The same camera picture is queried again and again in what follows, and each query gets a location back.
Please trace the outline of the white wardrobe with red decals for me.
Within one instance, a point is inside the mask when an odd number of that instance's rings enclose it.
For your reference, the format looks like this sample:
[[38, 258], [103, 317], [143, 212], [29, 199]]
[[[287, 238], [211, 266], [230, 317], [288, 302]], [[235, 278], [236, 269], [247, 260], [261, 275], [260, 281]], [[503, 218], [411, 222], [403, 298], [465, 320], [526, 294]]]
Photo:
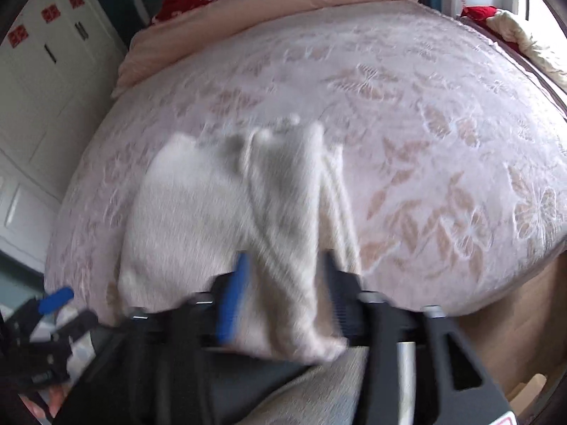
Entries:
[[1, 12], [1, 251], [44, 271], [70, 180], [112, 107], [126, 48], [98, 0]]

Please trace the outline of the red cloth on sill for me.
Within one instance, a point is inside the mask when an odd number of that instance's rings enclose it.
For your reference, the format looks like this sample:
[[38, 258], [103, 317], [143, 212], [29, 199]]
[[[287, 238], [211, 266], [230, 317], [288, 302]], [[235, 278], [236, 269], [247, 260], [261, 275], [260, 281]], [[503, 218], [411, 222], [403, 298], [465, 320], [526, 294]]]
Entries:
[[495, 16], [498, 9], [494, 6], [465, 6], [461, 10], [461, 17], [467, 17], [478, 25], [483, 25], [487, 19]]

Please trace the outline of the red pillow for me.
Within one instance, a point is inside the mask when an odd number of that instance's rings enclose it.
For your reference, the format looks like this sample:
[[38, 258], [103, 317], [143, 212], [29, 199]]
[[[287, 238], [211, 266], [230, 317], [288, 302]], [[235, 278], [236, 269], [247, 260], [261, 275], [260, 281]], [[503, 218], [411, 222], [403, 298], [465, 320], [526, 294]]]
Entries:
[[172, 18], [204, 7], [216, 0], [163, 0], [158, 12], [151, 19], [152, 25], [168, 21]]

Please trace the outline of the cream blanket on sill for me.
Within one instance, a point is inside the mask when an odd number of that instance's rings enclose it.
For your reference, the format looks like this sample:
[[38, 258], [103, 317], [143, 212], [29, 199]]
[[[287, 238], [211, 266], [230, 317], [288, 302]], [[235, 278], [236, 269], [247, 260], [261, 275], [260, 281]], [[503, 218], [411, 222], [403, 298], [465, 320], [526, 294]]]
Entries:
[[506, 10], [497, 10], [485, 23], [504, 41], [517, 44], [521, 54], [566, 91], [566, 41], [554, 39]]

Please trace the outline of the pink floral bedspread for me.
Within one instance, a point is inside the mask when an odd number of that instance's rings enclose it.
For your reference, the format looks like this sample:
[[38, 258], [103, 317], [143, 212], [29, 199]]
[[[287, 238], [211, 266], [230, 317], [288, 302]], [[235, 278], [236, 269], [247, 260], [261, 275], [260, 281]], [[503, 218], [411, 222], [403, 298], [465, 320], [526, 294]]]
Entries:
[[364, 274], [398, 304], [468, 314], [565, 252], [565, 97], [477, 30], [389, 1], [259, 24], [123, 90], [63, 199], [46, 287], [110, 318], [130, 205], [169, 136], [291, 114], [342, 146]]

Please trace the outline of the peach duvet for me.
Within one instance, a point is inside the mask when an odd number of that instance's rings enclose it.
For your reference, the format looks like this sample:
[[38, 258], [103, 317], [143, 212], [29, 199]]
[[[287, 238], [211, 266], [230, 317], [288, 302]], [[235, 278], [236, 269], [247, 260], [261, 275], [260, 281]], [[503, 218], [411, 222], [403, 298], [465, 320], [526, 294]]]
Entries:
[[208, 45], [263, 22], [301, 12], [382, 1], [396, 0], [216, 0], [138, 32], [118, 68], [112, 98]]

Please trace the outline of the cream knit sweater black hearts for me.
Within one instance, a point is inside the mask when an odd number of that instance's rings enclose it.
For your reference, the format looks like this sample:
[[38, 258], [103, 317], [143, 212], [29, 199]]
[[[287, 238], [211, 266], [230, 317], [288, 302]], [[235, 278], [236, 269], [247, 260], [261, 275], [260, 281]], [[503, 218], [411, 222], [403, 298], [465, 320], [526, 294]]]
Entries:
[[360, 273], [342, 149], [320, 123], [291, 117], [198, 140], [174, 134], [137, 191], [121, 253], [125, 308], [160, 312], [205, 290], [245, 252], [251, 271], [228, 346], [318, 364], [346, 347], [332, 320], [320, 255]]

